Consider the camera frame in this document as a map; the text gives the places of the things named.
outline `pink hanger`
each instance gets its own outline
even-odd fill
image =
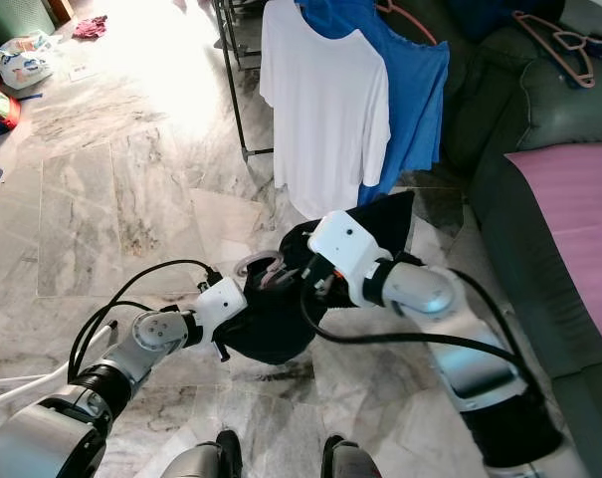
[[[579,85],[582,88],[592,88],[595,86],[595,78],[594,78],[594,74],[592,72],[592,63],[590,63],[590,58],[588,58],[588,54],[586,54],[586,51],[584,50],[584,47],[586,46],[586,42],[588,41],[587,37],[584,37],[582,35],[579,35],[578,33],[575,32],[568,32],[566,30],[562,30],[559,27],[557,27],[556,25],[553,25],[552,23],[544,20],[543,18],[539,18],[539,17],[535,17],[534,15],[529,15],[523,12],[519,12],[519,11],[515,11],[512,12],[512,18],[514,18],[514,20],[521,26],[521,28],[523,28],[526,32],[528,32],[530,34],[530,36],[532,38],[534,38],[537,43],[539,45],[541,45],[541,47],[543,47],[543,49],[548,52],[548,54],[555,60],[555,62],[557,62],[559,64],[559,66],[561,68],[563,68],[563,70],[566,72],[566,74],[572,78],[577,85]],[[579,53],[581,54],[581,57],[583,58],[583,61],[586,65],[586,73],[582,73],[582,74],[578,74],[576,73],[572,68],[570,68],[570,65],[568,65],[563,58],[561,58],[561,56],[559,54],[557,54],[557,52],[555,52],[552,47],[550,45],[548,45],[548,43],[541,38],[537,32],[535,32],[532,27],[530,25],[527,25],[525,23],[526,20],[533,20],[541,25],[543,25],[544,27],[552,30],[552,38],[554,38],[554,40],[556,42],[558,42],[563,48],[565,48],[566,50],[568,50],[569,52],[572,52],[574,50],[579,51]],[[575,40],[578,41],[578,44],[574,45],[571,43],[566,42],[566,40],[564,40],[565,38],[573,38]]]
[[[436,37],[434,37],[432,35],[432,33],[427,30],[427,28],[422,25],[422,23],[420,23],[420,21],[414,17],[413,15],[411,15],[409,12],[407,12],[405,9],[403,9],[402,7],[399,7],[397,5],[395,5],[393,3],[392,0],[387,0],[387,6],[383,6],[383,5],[379,5],[376,3],[376,10],[379,10],[380,12],[384,12],[384,13],[397,13],[398,15],[402,15],[403,17],[405,17],[407,20],[409,20],[411,23],[413,23],[416,27],[418,27],[418,29],[424,33],[425,37],[427,37],[429,39],[429,41],[433,44],[433,45],[437,45],[438,41],[436,40]]]

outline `pink cushion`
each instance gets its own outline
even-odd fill
[[[602,336],[602,143],[551,146],[506,157],[530,185]]]

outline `white t-shirt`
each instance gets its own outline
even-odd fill
[[[274,108],[275,187],[309,219],[354,207],[380,180],[389,140],[387,71],[360,30],[318,35],[294,0],[263,15],[261,95]]]

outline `green sofa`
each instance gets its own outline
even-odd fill
[[[470,178],[469,199],[498,276],[592,477],[602,478],[602,338],[559,256],[534,196],[503,156],[602,141],[602,62],[596,86],[573,89],[518,27],[467,40],[445,0],[398,0],[451,48],[442,146]],[[394,31],[424,43],[399,15]]]

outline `cloth on floor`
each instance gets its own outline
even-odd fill
[[[99,38],[105,34],[105,21],[108,18],[107,15],[100,17],[94,17],[88,20],[82,20],[75,31],[73,32],[74,38]]]
[[[415,258],[404,257],[404,246],[411,223],[414,193],[405,191],[377,200],[369,205],[347,211],[362,227],[368,230],[383,249],[401,262],[422,265]],[[288,269],[299,268],[289,281],[272,289],[261,289],[261,278],[272,259],[257,261],[248,266],[244,294],[248,307],[215,332],[215,340],[250,359],[270,364],[284,363],[306,349],[313,340],[301,313],[301,272],[313,257],[307,248],[309,233],[319,221],[296,226],[281,241]],[[319,322],[329,308],[353,307],[349,301],[347,285],[334,281],[329,294],[319,301],[308,298],[309,314]]]

